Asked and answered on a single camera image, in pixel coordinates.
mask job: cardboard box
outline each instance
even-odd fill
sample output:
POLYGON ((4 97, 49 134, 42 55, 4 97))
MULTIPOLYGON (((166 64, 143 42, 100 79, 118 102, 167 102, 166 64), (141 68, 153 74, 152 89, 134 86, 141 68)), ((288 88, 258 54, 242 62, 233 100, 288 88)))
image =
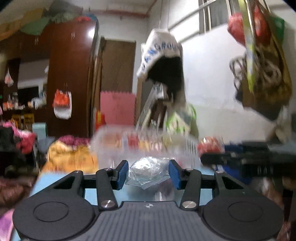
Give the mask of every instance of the cardboard box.
POLYGON ((23 18, 21 19, 21 27, 23 27, 27 23, 39 20, 40 18, 43 17, 45 12, 46 12, 45 8, 36 8, 32 11, 26 12, 23 18))

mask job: green fabric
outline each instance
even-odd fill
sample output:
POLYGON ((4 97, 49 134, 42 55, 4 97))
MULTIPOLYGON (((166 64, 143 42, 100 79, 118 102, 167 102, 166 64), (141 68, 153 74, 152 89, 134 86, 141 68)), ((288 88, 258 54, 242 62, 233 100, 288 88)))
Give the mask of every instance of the green fabric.
POLYGON ((40 35, 49 23, 64 23, 73 20, 75 17, 77 17, 77 14, 63 12, 55 15, 54 17, 42 17, 37 21, 26 24, 20 30, 26 34, 40 35))
POLYGON ((73 20, 74 18, 78 17, 77 14, 71 12, 63 12, 58 13, 54 17, 51 17, 50 20, 55 23, 64 23, 73 20))
POLYGON ((283 44, 284 40, 284 32, 285 32, 285 20, 279 17, 271 17, 274 25, 276 27, 276 37, 278 38, 279 42, 283 44))
POLYGON ((20 30, 26 34, 40 35, 43 32, 43 29, 46 27, 46 25, 49 24, 49 21, 50 17, 42 17, 37 21, 26 24, 20 30))

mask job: clear plastic bag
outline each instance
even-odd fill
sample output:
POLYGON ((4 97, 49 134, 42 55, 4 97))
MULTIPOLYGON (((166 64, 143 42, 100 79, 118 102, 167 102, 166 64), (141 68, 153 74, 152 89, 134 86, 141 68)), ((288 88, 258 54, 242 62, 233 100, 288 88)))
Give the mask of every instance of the clear plastic bag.
POLYGON ((201 166, 196 139, 150 129, 105 125, 93 135, 90 146, 99 169, 116 168, 122 160, 131 166, 147 156, 175 159, 182 168, 201 166))
POLYGON ((135 161, 129 168, 126 177, 127 185, 146 189, 170 178, 168 174, 168 157, 143 157, 135 161))

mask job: brown fabric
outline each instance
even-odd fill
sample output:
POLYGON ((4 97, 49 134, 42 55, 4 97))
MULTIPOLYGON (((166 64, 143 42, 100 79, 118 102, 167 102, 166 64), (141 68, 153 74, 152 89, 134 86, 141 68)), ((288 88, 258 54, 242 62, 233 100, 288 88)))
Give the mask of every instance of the brown fabric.
POLYGON ((34 177, 0 178, 0 216, 28 196, 34 182, 34 177))
MULTIPOLYGON (((276 191, 272 180, 267 179, 266 189, 263 191, 263 195, 275 202, 281 207, 282 210, 285 209, 283 196, 278 191, 276 191)), ((291 222, 284 221, 283 226, 276 238, 276 241, 290 241, 291 236, 291 222)))

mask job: wooden wardrobe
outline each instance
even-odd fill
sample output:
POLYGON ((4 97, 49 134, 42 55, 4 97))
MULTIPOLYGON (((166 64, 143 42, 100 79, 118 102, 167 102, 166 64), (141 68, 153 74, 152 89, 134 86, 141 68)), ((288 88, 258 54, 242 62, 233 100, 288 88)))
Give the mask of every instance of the wooden wardrobe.
MULTIPOLYGON (((49 59, 47 106, 46 109, 36 110, 36 115, 42 113, 39 120, 47 123, 49 136, 90 136, 96 39, 96 22, 71 21, 50 24, 40 36, 17 32, 0 41, 0 53, 7 57, 6 69, 17 60, 22 63, 49 59), (72 116, 69 120, 56 118, 52 107, 56 90, 64 90, 64 84, 72 94, 72 116)), ((4 101, 10 92, 15 91, 12 87, 4 90, 4 101)))
POLYGON ((91 86, 96 23, 56 24, 50 54, 47 80, 47 127, 49 136, 71 134, 78 137, 90 135, 91 86), (72 95, 72 116, 58 119, 52 107, 57 89, 72 95))

